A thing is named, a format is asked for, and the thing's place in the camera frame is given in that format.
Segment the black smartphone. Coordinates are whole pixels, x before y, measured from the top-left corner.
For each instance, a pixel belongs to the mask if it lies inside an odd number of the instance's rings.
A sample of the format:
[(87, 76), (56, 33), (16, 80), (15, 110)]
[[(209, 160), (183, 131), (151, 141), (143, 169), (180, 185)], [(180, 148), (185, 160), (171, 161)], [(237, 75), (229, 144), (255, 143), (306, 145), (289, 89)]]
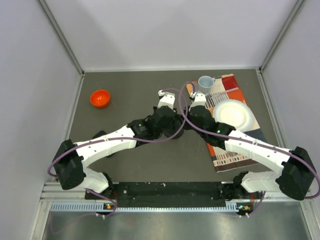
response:
[(95, 134), (92, 139), (100, 138), (101, 136), (106, 135), (106, 132), (104, 130), (99, 131), (97, 134)]

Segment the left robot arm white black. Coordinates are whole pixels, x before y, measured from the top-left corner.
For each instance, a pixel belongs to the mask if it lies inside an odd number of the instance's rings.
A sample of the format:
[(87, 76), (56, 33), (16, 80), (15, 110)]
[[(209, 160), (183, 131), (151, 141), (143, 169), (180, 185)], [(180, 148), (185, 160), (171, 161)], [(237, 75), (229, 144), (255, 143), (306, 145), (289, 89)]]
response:
[(90, 169), (91, 164), (123, 150), (157, 143), (162, 135), (168, 139), (178, 138), (183, 134), (183, 124), (175, 109), (168, 106), (155, 108), (153, 114), (133, 120), (112, 133), (100, 131), (98, 137), (83, 142), (63, 141), (51, 168), (63, 190), (82, 187), (106, 199), (114, 191), (112, 180), (106, 173)]

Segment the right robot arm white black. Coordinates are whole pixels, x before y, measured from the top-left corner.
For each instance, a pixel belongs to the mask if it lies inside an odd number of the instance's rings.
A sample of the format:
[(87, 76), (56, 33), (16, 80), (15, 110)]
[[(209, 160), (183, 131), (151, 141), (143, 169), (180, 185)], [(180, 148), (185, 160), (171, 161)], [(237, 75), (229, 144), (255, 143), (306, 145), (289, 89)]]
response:
[(226, 123), (217, 122), (203, 105), (183, 110), (189, 129), (207, 143), (211, 156), (225, 151), (253, 160), (268, 168), (264, 172), (246, 171), (234, 178), (233, 192), (239, 198), (250, 193), (282, 192), (291, 199), (308, 198), (308, 190), (319, 176), (308, 152), (297, 146), (287, 149), (267, 144)]

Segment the black phone stand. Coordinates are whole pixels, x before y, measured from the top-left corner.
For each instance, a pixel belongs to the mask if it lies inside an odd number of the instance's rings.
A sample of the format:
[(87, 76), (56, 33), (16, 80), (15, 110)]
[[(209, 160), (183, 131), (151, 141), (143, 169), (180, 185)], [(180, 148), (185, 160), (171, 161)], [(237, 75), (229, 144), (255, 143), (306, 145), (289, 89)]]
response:
[(168, 138), (168, 139), (178, 139), (184, 134), (184, 130), (180, 130), (179, 132), (177, 131), (169, 131), (166, 130), (163, 132), (163, 134)]

